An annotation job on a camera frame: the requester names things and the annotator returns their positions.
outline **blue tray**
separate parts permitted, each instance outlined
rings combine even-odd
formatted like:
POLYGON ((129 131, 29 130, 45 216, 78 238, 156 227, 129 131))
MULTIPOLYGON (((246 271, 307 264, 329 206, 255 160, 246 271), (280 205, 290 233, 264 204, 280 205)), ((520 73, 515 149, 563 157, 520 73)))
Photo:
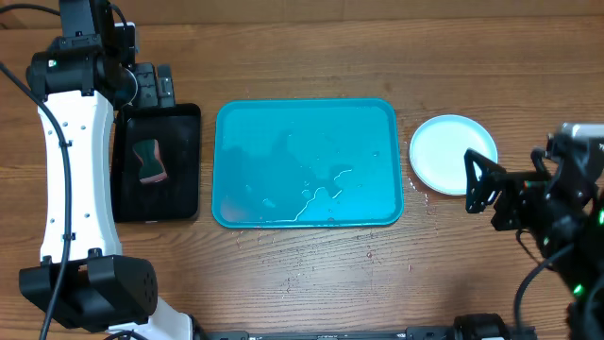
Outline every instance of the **blue tray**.
POLYGON ((228 228, 367 227, 403 212, 393 108, 381 99, 226 104, 212 213, 228 228))

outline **round plate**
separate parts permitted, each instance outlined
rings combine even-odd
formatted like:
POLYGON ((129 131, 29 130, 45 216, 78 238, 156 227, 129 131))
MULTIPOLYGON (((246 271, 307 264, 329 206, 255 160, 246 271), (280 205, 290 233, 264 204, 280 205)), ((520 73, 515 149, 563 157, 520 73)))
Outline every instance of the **round plate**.
POLYGON ((495 141, 479 123, 455 114, 434 117, 419 127, 411 138, 411 167, 433 190, 447 195, 465 195, 467 179, 463 155, 468 148, 497 162, 495 141))

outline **wooden tabletop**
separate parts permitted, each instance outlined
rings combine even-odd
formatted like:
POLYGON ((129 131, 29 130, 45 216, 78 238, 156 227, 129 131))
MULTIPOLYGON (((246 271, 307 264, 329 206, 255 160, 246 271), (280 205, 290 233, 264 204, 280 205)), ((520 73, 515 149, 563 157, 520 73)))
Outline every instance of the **wooden tabletop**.
MULTIPOLYGON (((124 253, 151 261, 160 295, 208 331, 392 330, 471 313, 512 322, 514 293, 535 263, 513 232, 491 227, 492 210, 469 215, 463 197, 422 185, 408 142, 428 118, 458 113, 491 132, 502 165, 529 170, 530 150, 559 123, 604 120, 603 32, 602 17, 140 27, 138 61, 169 62, 177 101, 202 108, 201 206, 195 222, 118 225, 124 253), (214 221, 214 126, 226 102, 366 96, 396 109, 405 183, 398 222, 238 231, 214 221)), ((0 31, 0 60, 24 78, 32 54, 58 35, 0 31)), ((19 293, 18 271, 38 265, 42 243, 42 127, 3 76, 0 103, 0 338, 34 338, 42 312, 19 293)), ((527 291, 525 321, 562 339, 571 300, 543 273, 527 291)))

